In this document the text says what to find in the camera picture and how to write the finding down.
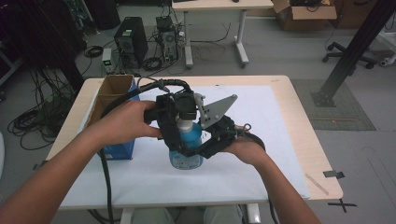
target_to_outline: white paper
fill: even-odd
[[[297,161],[276,99],[270,86],[192,87],[209,105],[236,94],[238,99],[226,113],[236,124],[251,125],[267,153],[303,198],[309,198],[304,175]],[[153,100],[163,91],[140,94]],[[166,206],[178,204],[257,203],[268,200],[257,171],[229,153],[204,160],[201,167],[175,169],[169,149],[155,138],[136,139],[131,161],[109,161],[112,202],[117,207]],[[106,205],[106,183],[99,156],[92,158],[65,197],[62,207]]]

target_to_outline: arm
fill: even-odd
[[[67,191],[102,147],[142,136],[160,137],[143,121],[154,102],[128,102],[88,127],[0,207],[0,223],[50,223]]]
[[[224,151],[251,164],[262,177],[280,223],[320,223],[317,216],[282,174],[274,161],[256,143],[238,139]]]

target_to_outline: wooden table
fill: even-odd
[[[248,56],[242,44],[242,34],[245,27],[245,19],[247,9],[269,8],[272,7],[271,0],[240,0],[238,3],[232,0],[197,0],[173,3],[172,8],[175,11],[184,12],[184,29],[185,29],[185,55],[186,66],[191,68],[193,66],[191,54],[191,37],[189,31],[190,18],[195,16],[201,20],[206,20],[209,23],[231,22],[233,21],[233,14],[239,12],[239,29],[238,35],[235,37],[235,44],[239,56],[241,58],[242,66],[249,63]]]
[[[331,171],[332,167],[326,158],[323,148],[312,129],[288,77],[242,76],[162,78],[183,79],[187,81],[192,88],[193,86],[214,86],[217,84],[226,86],[270,86],[276,98],[281,117],[284,120],[295,154],[304,173],[305,182],[310,191],[309,200],[333,200],[342,198],[343,191],[336,177],[325,177],[323,174],[325,171]],[[85,81],[64,126],[49,152],[47,160],[50,160],[50,158],[62,150],[77,135],[78,128],[90,107],[92,97],[102,82],[102,78],[91,78]],[[148,81],[143,79],[142,85],[147,82]]]

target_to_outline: person's right hand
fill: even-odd
[[[226,147],[223,152],[232,153],[240,161],[253,166],[263,163],[265,158],[268,157],[262,147],[244,137],[236,139],[229,147]]]

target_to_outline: floor mat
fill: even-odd
[[[324,79],[291,80],[315,130],[375,131],[375,126],[345,83],[332,98],[336,107],[315,106],[311,92],[318,92],[324,82]]]

